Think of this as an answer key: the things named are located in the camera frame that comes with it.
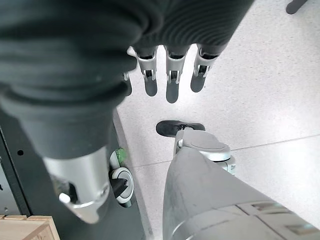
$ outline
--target floor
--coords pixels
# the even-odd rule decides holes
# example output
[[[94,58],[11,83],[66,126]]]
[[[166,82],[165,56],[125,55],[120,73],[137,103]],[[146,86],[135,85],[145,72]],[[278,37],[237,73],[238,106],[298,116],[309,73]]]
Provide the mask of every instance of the floor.
[[[257,0],[215,62],[204,89],[190,89],[196,46],[189,50],[179,99],[166,102],[165,51],[158,49],[158,93],[149,97],[139,69],[117,108],[127,163],[149,239],[162,239],[165,179],[174,139],[161,120],[205,125],[228,144],[236,176],[320,228],[320,1],[295,15],[290,0]]]

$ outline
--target gray robot arm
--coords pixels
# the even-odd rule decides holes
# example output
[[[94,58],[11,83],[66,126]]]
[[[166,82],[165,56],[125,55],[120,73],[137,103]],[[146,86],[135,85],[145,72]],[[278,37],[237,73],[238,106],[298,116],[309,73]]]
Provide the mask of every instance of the gray robot arm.
[[[227,145],[187,128],[175,138],[163,240],[318,240],[320,231],[237,179]]]

